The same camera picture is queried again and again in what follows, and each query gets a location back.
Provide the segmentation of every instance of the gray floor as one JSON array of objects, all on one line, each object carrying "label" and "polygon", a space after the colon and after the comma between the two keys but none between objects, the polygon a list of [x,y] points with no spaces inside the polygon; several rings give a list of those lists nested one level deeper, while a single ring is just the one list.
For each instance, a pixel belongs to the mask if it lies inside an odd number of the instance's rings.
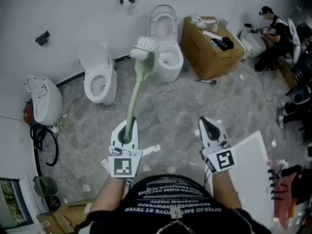
[{"label": "gray floor", "polygon": [[[135,83],[134,61],[118,63],[116,71],[117,97],[111,106],[89,101],[83,89],[84,77],[60,89],[68,117],[58,135],[59,156],[77,159],[59,158],[54,167],[49,167],[45,162],[51,162],[53,157],[44,153],[39,156],[42,173],[56,180],[62,203],[95,197],[109,176],[100,162],[109,154],[112,130],[126,119]],[[144,157],[142,163],[161,172],[174,165],[178,174],[202,183],[204,164],[198,154],[202,144],[196,136],[200,116],[222,120],[232,145],[260,130],[269,158],[287,159],[291,164],[305,162],[302,133],[297,131],[300,122],[290,122],[285,132],[276,124],[279,102],[273,93],[286,102],[284,94],[288,91],[280,73],[266,72],[263,77],[271,103],[264,98],[261,74],[247,62],[218,78],[215,87],[193,79],[196,76],[190,69],[170,84],[161,82],[156,75],[143,84],[135,109],[139,147],[159,144],[161,150]],[[45,142],[45,150],[54,153],[54,144],[48,138]],[[79,158],[85,155],[95,156]]]}]

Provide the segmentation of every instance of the window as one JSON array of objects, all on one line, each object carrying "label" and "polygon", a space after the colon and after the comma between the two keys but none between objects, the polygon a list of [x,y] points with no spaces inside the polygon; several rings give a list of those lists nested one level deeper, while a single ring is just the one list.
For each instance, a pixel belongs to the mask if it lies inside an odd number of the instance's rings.
[{"label": "window", "polygon": [[0,226],[4,229],[32,224],[18,179],[0,178]]}]

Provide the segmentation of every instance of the toilet brush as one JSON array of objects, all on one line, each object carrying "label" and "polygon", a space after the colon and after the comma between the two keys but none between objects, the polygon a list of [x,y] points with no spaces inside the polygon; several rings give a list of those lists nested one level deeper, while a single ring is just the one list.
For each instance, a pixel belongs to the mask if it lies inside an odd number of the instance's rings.
[{"label": "toilet brush", "polygon": [[137,101],[137,95],[142,82],[153,73],[155,64],[155,50],[157,42],[148,37],[139,37],[137,44],[130,51],[130,57],[136,59],[136,84],[132,93],[130,106],[127,115],[127,124],[125,130],[125,143],[130,142],[130,131],[133,120],[133,112]]}]

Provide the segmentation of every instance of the brown cardboard box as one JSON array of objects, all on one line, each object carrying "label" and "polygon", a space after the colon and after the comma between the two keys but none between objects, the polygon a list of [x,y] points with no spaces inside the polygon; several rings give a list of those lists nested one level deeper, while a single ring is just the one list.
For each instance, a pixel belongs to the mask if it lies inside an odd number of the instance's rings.
[{"label": "brown cardboard box", "polygon": [[203,30],[197,29],[191,23],[190,17],[185,18],[181,49],[201,80],[212,79],[229,73],[244,54],[243,47],[223,25],[219,24],[218,31],[214,34],[230,38],[234,43],[234,48],[222,51],[218,46],[214,47],[211,42],[212,38],[204,35]]},{"label": "brown cardboard box", "polygon": [[65,234],[56,219],[53,216],[54,212],[47,212],[37,215],[37,219],[41,224],[43,230],[47,234]]},{"label": "brown cardboard box", "polygon": [[62,205],[53,216],[65,233],[72,233],[75,226],[86,219],[93,201],[84,200]]}]

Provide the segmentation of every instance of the black baseboard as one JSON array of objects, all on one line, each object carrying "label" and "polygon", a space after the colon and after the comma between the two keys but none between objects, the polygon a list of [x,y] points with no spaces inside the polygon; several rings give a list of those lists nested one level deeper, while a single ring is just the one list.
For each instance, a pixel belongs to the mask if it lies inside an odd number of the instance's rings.
[{"label": "black baseboard", "polygon": [[[130,59],[130,58],[131,57],[129,55],[126,55],[126,56],[123,56],[123,57],[119,57],[119,58],[115,59],[115,63],[121,62],[123,60]],[[76,74],[75,76],[69,77],[68,79],[66,79],[66,80],[60,82],[59,84],[57,84],[57,87],[59,88],[59,87],[65,85],[65,84],[67,84],[67,83],[69,83],[69,82],[71,82],[73,80],[76,80],[76,79],[78,79],[78,78],[80,78],[82,76],[84,76],[84,72],[81,72],[79,74]]]}]

